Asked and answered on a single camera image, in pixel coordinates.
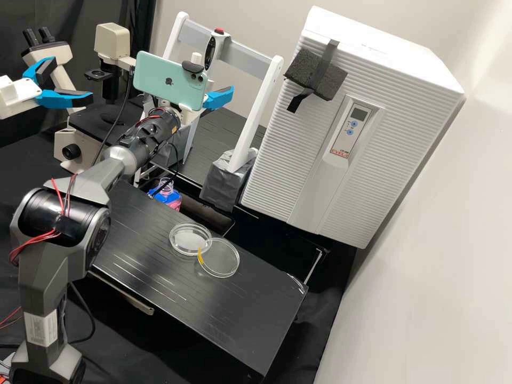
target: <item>white wall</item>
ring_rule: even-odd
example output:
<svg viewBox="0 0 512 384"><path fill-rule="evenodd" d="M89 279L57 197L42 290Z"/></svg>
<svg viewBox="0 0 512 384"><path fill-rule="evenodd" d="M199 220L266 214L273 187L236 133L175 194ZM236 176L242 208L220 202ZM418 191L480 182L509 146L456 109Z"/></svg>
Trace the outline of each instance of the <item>white wall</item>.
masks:
<svg viewBox="0 0 512 384"><path fill-rule="evenodd" d="M494 5L458 65L483 77L345 292L315 384L512 382L512 6Z"/></svg>
<svg viewBox="0 0 512 384"><path fill-rule="evenodd" d="M224 27L235 40L253 49L269 56L283 56L286 69L313 5L429 47L454 71L464 88L471 86L481 71L466 72L464 67L458 68L457 63L464 62L467 55L473 54L468 48L474 46L475 39L493 11L493 2L489 0L159 0L151 51L163 53L174 18L179 11L186 11L193 20L205 26ZM228 108L247 116L260 81L223 63L220 67L214 73L217 84L235 86L234 99ZM261 122L265 126L281 82L276 84L263 115Z"/></svg>

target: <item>petri dish lid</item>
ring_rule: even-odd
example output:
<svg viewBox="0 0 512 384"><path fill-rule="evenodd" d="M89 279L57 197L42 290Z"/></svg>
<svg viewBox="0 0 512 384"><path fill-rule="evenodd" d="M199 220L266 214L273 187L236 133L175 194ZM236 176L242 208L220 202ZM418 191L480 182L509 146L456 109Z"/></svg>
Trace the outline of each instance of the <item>petri dish lid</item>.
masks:
<svg viewBox="0 0 512 384"><path fill-rule="evenodd" d="M236 248L221 237L207 240L207 249L201 248L197 260L206 272L220 278L234 275L240 265L240 255Z"/></svg>
<svg viewBox="0 0 512 384"><path fill-rule="evenodd" d="M185 222L174 226L169 233L172 247L186 256L196 256L197 250L206 252L211 243L212 234L201 224Z"/></svg>

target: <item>mint green iphone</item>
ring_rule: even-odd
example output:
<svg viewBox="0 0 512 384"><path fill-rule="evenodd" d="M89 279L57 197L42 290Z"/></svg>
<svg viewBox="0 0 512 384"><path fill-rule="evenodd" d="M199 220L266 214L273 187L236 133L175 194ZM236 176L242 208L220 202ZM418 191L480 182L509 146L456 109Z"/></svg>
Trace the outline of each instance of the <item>mint green iphone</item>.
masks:
<svg viewBox="0 0 512 384"><path fill-rule="evenodd" d="M133 86L139 91L200 110L207 82L204 71L191 73L174 61L144 51L137 54Z"/></svg>

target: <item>display screen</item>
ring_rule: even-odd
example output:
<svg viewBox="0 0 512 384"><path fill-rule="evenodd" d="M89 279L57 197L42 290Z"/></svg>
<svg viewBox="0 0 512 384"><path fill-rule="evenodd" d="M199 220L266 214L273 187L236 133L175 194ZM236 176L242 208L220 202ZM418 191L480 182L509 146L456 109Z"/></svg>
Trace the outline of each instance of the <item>display screen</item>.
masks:
<svg viewBox="0 0 512 384"><path fill-rule="evenodd" d="M363 111L362 109L354 108L354 110L352 111L352 114L350 115L350 117L354 118L354 119L358 119L360 121L364 121L364 119L366 118L367 114L368 114L368 112Z"/></svg>

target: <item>barcode label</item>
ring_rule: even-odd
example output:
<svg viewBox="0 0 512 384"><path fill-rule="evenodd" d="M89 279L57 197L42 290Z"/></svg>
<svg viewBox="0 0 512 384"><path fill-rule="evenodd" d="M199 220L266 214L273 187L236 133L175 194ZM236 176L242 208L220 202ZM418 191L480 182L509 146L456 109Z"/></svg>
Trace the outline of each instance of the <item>barcode label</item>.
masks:
<svg viewBox="0 0 512 384"><path fill-rule="evenodd" d="M27 312L23 313L27 341L29 343L48 347L57 339L57 310L48 316L41 317Z"/></svg>

